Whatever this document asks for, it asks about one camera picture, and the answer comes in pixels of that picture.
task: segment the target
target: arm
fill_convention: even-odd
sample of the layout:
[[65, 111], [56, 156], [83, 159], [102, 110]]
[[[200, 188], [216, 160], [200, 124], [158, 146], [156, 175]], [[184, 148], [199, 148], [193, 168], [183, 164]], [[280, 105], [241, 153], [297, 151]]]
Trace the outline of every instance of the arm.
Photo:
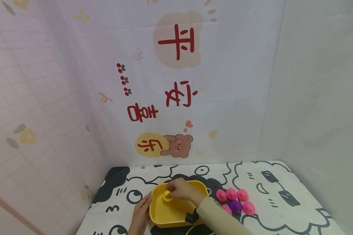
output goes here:
[[167, 190], [173, 190], [166, 197], [190, 200], [204, 223], [216, 235], [252, 235], [238, 220], [217, 205], [213, 198], [204, 196], [183, 178], [170, 181]]
[[236, 220], [236, 218], [220, 208], [211, 197], [205, 197], [201, 201], [196, 212], [216, 235], [252, 234], [238, 220]]
[[151, 193], [146, 195], [133, 211], [132, 222], [129, 227], [128, 235], [144, 235], [149, 220], [149, 206], [152, 202]]

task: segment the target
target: brown bear drawing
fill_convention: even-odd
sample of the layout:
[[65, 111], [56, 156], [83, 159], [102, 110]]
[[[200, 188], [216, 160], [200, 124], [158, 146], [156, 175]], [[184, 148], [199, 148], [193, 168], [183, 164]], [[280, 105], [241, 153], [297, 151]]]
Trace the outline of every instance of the brown bear drawing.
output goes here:
[[169, 149], [161, 151], [162, 156], [171, 155], [174, 158], [187, 158], [191, 149], [192, 136], [189, 134], [164, 135], [169, 142]]

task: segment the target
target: rubber duck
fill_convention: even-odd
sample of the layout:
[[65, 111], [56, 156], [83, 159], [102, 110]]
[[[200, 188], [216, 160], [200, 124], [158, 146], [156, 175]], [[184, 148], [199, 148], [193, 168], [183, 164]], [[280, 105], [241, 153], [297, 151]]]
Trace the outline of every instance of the rubber duck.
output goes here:
[[230, 209], [234, 214], [239, 215], [242, 212], [242, 204], [237, 200], [233, 200], [230, 203]]
[[247, 201], [248, 200], [248, 193], [244, 189], [240, 189], [237, 192], [237, 195], [238, 195], [238, 199], [241, 200], [241, 201]]
[[238, 195], [236, 193], [236, 191], [233, 189], [233, 188], [229, 188], [227, 191], [226, 191], [226, 195], [227, 197], [229, 198], [229, 200], [236, 200]]
[[224, 205], [221, 206], [221, 208], [223, 208], [230, 215], [233, 215], [233, 212], [231, 212], [231, 209], [230, 209], [230, 207], [228, 205], [224, 204]]
[[165, 193], [163, 194], [163, 200], [166, 202], [169, 202], [172, 200], [172, 198], [166, 198], [166, 195], [168, 195], [169, 193], [171, 193], [169, 190], [166, 190]]
[[221, 202], [225, 202], [227, 200], [226, 193], [222, 189], [217, 190], [216, 198]]
[[255, 214], [254, 204], [250, 201], [246, 201], [245, 203], [243, 203], [243, 211], [246, 213], [246, 215]]

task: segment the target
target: yellow basin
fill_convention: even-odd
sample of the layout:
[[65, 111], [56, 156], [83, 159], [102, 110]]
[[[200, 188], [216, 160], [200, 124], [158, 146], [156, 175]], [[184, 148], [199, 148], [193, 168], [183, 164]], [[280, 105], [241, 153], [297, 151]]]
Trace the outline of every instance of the yellow basin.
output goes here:
[[[187, 182], [208, 196], [208, 190], [202, 182], [198, 180]], [[185, 221], [186, 214], [193, 214], [196, 208], [190, 201], [177, 198], [169, 202], [164, 201], [163, 195], [166, 191], [166, 185], [167, 183], [159, 184], [152, 191], [152, 203], [149, 208], [149, 215], [155, 225], [159, 228], [201, 225], [203, 222], [200, 218], [193, 224]]]

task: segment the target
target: yellow flower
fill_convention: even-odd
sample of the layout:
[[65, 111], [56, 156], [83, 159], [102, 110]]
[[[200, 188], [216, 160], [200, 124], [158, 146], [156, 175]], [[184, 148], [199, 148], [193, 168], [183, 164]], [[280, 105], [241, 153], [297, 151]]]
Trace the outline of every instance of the yellow flower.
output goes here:
[[86, 196], [87, 196], [87, 193], [85, 192], [85, 190], [82, 190], [81, 191], [81, 200], [86, 201]]
[[[75, 15], [75, 18], [77, 18], [77, 19], [82, 19], [82, 16], [83, 16], [83, 9], [80, 8], [80, 14], [76, 14], [76, 15]], [[90, 16], [85, 15], [84, 20], [90, 20]]]
[[19, 8], [22, 8], [24, 10], [27, 10], [27, 4], [29, 3], [29, 0], [13, 0], [13, 4]]
[[33, 144], [35, 142], [36, 133], [27, 128], [25, 131], [20, 133], [20, 143], [21, 144]]

